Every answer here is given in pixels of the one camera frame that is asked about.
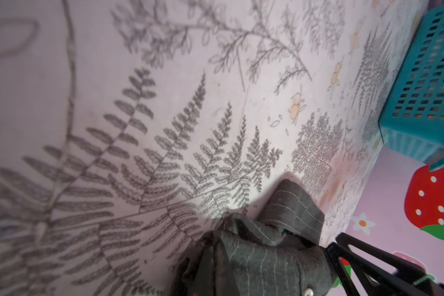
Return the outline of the dark grey pinstripe shirt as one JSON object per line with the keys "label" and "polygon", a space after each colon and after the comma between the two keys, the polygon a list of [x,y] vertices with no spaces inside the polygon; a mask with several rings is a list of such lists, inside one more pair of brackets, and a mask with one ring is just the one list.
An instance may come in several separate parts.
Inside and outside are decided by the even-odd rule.
{"label": "dark grey pinstripe shirt", "polygon": [[200,239],[222,239],[229,296],[325,296],[337,275],[319,244],[323,223],[310,195],[286,179],[258,218],[232,213]]}

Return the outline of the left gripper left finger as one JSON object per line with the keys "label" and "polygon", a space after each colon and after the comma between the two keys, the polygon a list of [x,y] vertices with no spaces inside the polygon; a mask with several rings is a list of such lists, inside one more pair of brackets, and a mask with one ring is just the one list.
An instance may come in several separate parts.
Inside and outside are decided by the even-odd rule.
{"label": "left gripper left finger", "polygon": [[176,269],[173,294],[229,295],[229,260],[221,238],[204,236],[185,251]]}

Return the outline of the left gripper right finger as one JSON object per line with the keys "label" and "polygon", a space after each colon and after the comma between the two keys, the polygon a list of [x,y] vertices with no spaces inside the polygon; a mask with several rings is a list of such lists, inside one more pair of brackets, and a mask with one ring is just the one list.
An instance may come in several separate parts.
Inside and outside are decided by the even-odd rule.
{"label": "left gripper right finger", "polygon": [[[389,273],[355,254],[351,250],[352,247],[393,266],[396,272]],[[348,234],[339,234],[326,251],[348,296],[358,296],[360,293],[351,280],[343,260],[349,262],[369,296],[444,296],[444,284],[431,280],[424,268]]]}

